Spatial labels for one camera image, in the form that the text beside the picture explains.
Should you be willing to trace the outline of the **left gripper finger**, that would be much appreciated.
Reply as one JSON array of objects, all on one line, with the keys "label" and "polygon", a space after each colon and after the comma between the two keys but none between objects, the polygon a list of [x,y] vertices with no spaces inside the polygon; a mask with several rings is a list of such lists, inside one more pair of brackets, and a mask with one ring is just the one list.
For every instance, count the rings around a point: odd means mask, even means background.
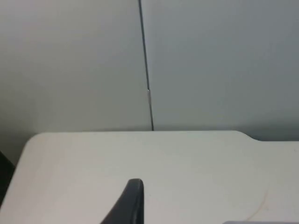
[{"label": "left gripper finger", "polygon": [[144,184],[130,179],[102,224],[144,224]]}]

